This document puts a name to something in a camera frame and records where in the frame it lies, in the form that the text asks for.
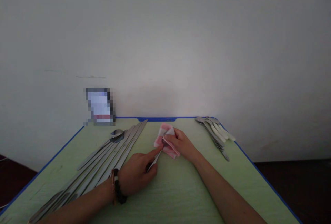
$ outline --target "person's left hand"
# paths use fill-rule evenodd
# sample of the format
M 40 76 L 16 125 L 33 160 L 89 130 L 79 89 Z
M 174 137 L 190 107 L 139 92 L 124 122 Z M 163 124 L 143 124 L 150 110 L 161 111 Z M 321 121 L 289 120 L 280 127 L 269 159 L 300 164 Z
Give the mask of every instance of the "person's left hand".
M 118 171 L 118 181 L 123 195 L 131 196 L 137 193 L 156 176 L 158 165 L 154 164 L 147 173 L 146 166 L 154 161 L 162 149 L 163 146 L 159 146 L 147 154 L 135 153 Z

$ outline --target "blue table edge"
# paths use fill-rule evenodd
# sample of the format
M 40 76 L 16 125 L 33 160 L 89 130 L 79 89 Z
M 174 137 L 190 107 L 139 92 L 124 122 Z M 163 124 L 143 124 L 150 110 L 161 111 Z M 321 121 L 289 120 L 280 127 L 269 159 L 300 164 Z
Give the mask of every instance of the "blue table edge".
M 140 122 L 143 122 L 144 120 L 148 119 L 148 122 L 174 122 L 177 118 L 195 118 L 193 117 L 116 117 L 116 118 L 136 118 Z M 48 161 L 48 163 L 37 173 L 36 176 L 34 176 L 33 179 L 14 197 L 13 200 L 0 212 L 0 216 L 9 208 L 9 206 L 23 193 L 23 191 L 39 176 L 39 174 L 55 159 L 55 157 L 69 144 L 70 141 L 72 141 L 73 138 L 84 128 L 85 126 L 82 126 L 80 130 L 78 130 L 77 133 L 54 155 L 54 157 Z M 289 211 L 292 213 L 292 215 L 297 219 L 297 221 L 301 224 L 302 221 L 297 217 L 297 215 L 291 210 L 289 205 L 284 201 L 284 199 L 278 194 L 278 192 L 274 189 L 274 187 L 269 183 L 269 181 L 265 178 L 265 176 L 260 172 L 260 170 L 255 166 L 255 164 L 251 161 L 251 159 L 247 156 L 247 154 L 242 150 L 242 148 L 239 146 L 239 144 L 235 141 L 236 145 L 239 147 L 239 149 L 245 154 L 245 156 L 248 158 L 248 160 L 251 162 L 251 164 L 255 167 L 255 169 L 260 173 L 260 175 L 263 177 L 263 179 L 268 183 L 268 185 L 272 188 L 272 190 L 276 193 L 276 195 L 280 198 L 280 200 L 284 203 L 284 205 L 289 209 Z

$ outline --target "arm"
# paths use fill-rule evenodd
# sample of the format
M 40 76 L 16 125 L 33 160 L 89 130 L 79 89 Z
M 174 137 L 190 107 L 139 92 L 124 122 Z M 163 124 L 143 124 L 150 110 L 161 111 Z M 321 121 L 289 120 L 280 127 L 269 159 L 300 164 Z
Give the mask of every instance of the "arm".
M 194 147 L 183 131 L 167 135 L 176 149 L 193 163 L 226 223 L 266 223 L 241 195 L 214 169 Z
M 123 195 L 131 196 L 137 193 L 156 176 L 157 164 L 153 165 L 148 173 L 145 172 L 145 169 L 146 165 L 154 160 L 162 148 L 163 146 L 160 146 L 148 154 L 136 153 L 132 155 L 118 172 L 118 181 Z M 112 179 L 108 178 L 90 192 L 49 214 L 38 223 L 86 223 L 113 200 Z

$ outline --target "hand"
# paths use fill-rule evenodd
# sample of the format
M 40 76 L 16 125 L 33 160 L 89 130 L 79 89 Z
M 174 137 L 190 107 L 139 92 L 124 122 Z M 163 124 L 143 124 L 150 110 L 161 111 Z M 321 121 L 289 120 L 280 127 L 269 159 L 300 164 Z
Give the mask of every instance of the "hand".
M 177 128 L 175 130 L 175 136 L 166 135 L 165 138 L 168 141 L 171 141 L 175 148 L 190 162 L 193 162 L 194 159 L 198 158 L 201 153 L 195 148 L 192 142 L 187 138 L 185 133 Z
M 118 171 L 120 189 L 125 196 L 131 196 L 141 189 L 156 176 L 158 165 L 154 164 L 146 173 L 146 165 L 154 161 L 155 156 L 163 149 L 163 146 L 152 150 L 147 154 L 136 153 Z

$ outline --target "light green tablecloth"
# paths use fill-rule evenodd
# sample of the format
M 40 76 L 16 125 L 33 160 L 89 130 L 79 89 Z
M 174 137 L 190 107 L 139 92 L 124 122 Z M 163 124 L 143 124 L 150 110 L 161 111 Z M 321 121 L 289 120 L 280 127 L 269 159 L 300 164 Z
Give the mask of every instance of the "light green tablecloth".
M 0 223 L 27 223 L 75 174 L 76 167 L 115 129 L 128 129 L 137 119 L 116 119 L 116 126 L 86 126 L 37 176 L 0 216 Z M 148 122 L 129 156 L 153 149 L 160 122 Z M 171 125 L 183 130 L 213 167 L 246 199 L 267 223 L 298 223 L 260 173 L 234 142 L 226 143 L 227 162 L 203 126 L 193 118 L 178 118 Z M 223 223 L 194 166 L 165 153 L 158 159 L 158 174 L 124 205 L 109 205 L 92 223 Z

